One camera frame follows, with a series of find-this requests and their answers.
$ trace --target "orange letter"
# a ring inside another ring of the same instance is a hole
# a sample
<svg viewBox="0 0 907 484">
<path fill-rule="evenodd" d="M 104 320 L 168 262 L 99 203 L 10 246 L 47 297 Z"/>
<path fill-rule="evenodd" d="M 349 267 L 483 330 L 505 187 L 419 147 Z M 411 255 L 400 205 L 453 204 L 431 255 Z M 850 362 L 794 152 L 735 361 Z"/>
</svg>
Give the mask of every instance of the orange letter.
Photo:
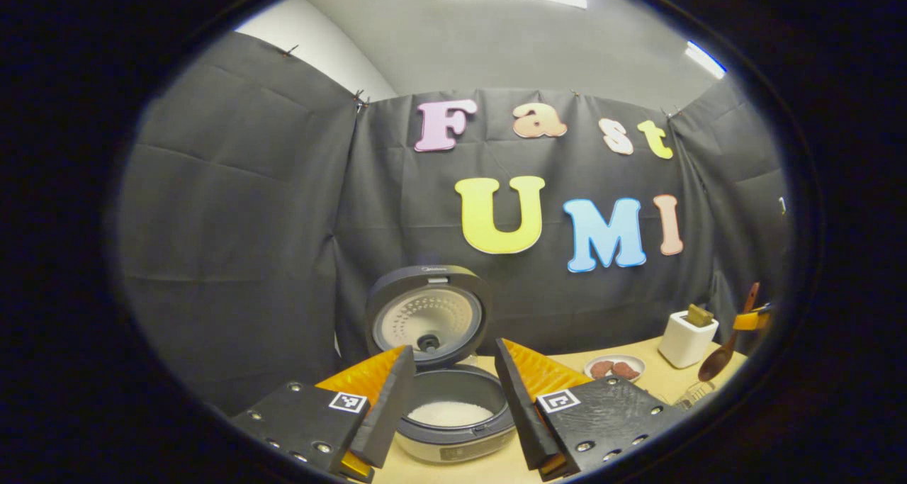
<svg viewBox="0 0 907 484">
<path fill-rule="evenodd" d="M 680 241 L 680 232 L 677 231 L 677 212 L 674 210 L 677 206 L 677 198 L 674 196 L 657 196 L 652 199 L 655 206 L 661 212 L 661 232 L 664 233 L 664 241 L 661 244 L 661 254 L 674 255 L 680 254 L 683 250 L 683 242 Z"/>
<path fill-rule="evenodd" d="M 567 125 L 558 118 L 557 110 L 544 103 L 526 103 L 513 109 L 513 132 L 523 138 L 547 135 L 558 137 L 567 133 Z"/>
</svg>

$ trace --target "white plate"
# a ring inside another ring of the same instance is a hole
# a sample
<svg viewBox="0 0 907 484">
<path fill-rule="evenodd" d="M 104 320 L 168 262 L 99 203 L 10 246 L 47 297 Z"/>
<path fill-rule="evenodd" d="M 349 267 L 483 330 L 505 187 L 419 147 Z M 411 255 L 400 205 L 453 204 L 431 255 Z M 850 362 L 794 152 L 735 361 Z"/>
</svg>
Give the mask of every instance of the white plate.
<svg viewBox="0 0 907 484">
<path fill-rule="evenodd" d="M 606 359 L 613 361 L 615 364 L 619 361 L 626 362 L 626 365 L 629 365 L 629 367 L 631 367 L 633 371 L 637 371 L 639 373 L 639 375 L 635 378 L 632 378 L 632 380 L 630 380 L 629 383 L 633 383 L 633 381 L 637 381 L 642 376 L 642 373 L 646 371 L 646 363 L 644 361 L 642 361 L 642 359 L 638 359 L 634 356 L 629 356 L 629 355 L 605 355 L 605 356 L 600 356 L 598 358 L 590 359 L 589 363 L 586 364 L 586 368 L 584 368 L 582 370 L 583 374 L 585 374 L 586 376 L 589 376 L 591 378 L 592 377 L 592 366 L 595 364 L 598 364 L 598 362 L 600 362 L 600 361 L 606 361 Z M 613 374 L 613 372 L 608 371 L 608 374 L 605 374 L 605 376 L 610 376 L 612 374 Z"/>
</svg>

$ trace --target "black curtain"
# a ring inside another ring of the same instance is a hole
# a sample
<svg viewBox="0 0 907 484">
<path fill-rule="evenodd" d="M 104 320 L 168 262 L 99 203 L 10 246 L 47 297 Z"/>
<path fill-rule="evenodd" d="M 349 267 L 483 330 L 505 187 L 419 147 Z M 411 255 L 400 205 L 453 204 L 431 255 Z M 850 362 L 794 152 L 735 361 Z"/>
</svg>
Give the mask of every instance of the black curtain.
<svg viewBox="0 0 907 484">
<path fill-rule="evenodd" d="M 419 103 L 479 110 L 445 152 L 415 152 Z M 524 139 L 512 110 L 553 106 L 566 135 Z M 624 125 L 615 154 L 598 121 Z M 655 157 L 638 123 L 667 133 Z M 726 337 L 749 283 L 780 275 L 784 181 L 773 135 L 729 81 L 668 118 L 571 92 L 476 89 L 403 96 L 356 112 L 353 96 L 295 57 L 226 35 L 150 104 L 120 196 L 120 262 L 136 318 L 188 386 L 227 414 L 289 378 L 312 381 L 366 358 L 366 292 L 412 264 L 458 264 L 492 285 L 483 349 L 506 337 L 547 354 L 637 342 L 690 303 Z M 537 175 L 543 229 L 532 248 L 488 255 L 467 244 L 454 184 L 501 183 L 498 229 L 521 222 L 512 177 Z M 660 253 L 652 198 L 671 194 L 685 248 Z M 573 274 L 570 199 L 608 219 L 638 199 L 644 265 Z M 336 330 L 343 362 L 334 358 Z"/>
<path fill-rule="evenodd" d="M 232 414 L 334 362 L 330 233 L 356 104 L 230 34 L 140 122 L 119 203 L 133 312 L 163 361 Z"/>
</svg>

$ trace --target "table surface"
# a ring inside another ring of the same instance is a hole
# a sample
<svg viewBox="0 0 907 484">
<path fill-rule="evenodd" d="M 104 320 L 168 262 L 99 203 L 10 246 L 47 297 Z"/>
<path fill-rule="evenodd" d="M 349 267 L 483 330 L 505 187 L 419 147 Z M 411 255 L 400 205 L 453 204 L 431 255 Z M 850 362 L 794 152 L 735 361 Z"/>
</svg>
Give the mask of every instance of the table surface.
<svg viewBox="0 0 907 484">
<path fill-rule="evenodd" d="M 647 390 L 656 398 L 672 404 L 680 399 L 687 388 L 698 383 L 697 372 L 699 364 L 687 368 L 675 368 L 669 364 L 658 352 L 658 342 L 661 337 L 648 339 L 648 341 L 635 342 L 625 346 L 596 351 L 581 352 L 581 354 L 549 355 L 573 370 L 582 372 L 590 359 L 607 354 L 625 354 L 642 359 L 646 364 L 646 371 L 635 382 L 639 388 Z M 716 342 L 710 342 L 707 354 L 711 354 L 719 347 Z M 712 383 L 717 388 L 728 382 L 736 370 L 746 360 L 745 355 L 734 352 L 728 367 L 719 376 L 713 378 Z M 480 356 L 478 367 L 497 375 L 495 371 L 495 358 Z M 383 468 L 375 468 L 373 484 L 396 484 L 398 482 L 424 482 L 430 480 L 431 484 L 463 484 L 478 480 L 480 482 L 496 482 L 499 484 L 535 483 L 541 482 L 538 471 L 529 471 L 526 461 L 519 448 L 519 440 L 514 437 L 508 445 L 488 456 L 456 464 L 430 464 L 417 461 L 406 454 L 398 443 L 391 444 L 388 459 Z"/>
</svg>

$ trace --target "pink letter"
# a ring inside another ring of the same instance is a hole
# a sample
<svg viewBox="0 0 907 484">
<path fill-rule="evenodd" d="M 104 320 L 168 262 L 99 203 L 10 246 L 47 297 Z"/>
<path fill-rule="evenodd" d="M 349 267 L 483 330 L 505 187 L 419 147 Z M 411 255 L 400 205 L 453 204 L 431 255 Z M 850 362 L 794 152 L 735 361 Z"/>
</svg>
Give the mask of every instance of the pink letter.
<svg viewBox="0 0 907 484">
<path fill-rule="evenodd" d="M 677 206 L 677 197 L 656 196 L 652 202 L 661 212 L 661 231 L 664 233 L 661 254 L 680 254 L 683 250 L 683 242 L 680 241 L 680 232 L 677 231 L 677 212 L 674 210 Z"/>
<path fill-rule="evenodd" d="M 454 135 L 460 135 L 466 129 L 463 112 L 475 113 L 479 107 L 473 100 L 456 100 L 422 103 L 418 109 L 422 111 L 422 138 L 415 143 L 415 150 L 422 152 L 453 149 L 456 140 L 447 136 L 447 128 L 452 129 Z M 448 110 L 456 112 L 447 116 Z"/>
<path fill-rule="evenodd" d="M 633 154 L 633 143 L 626 138 L 626 130 L 621 123 L 610 119 L 599 119 L 599 128 L 605 133 L 605 144 L 613 152 Z"/>
</svg>

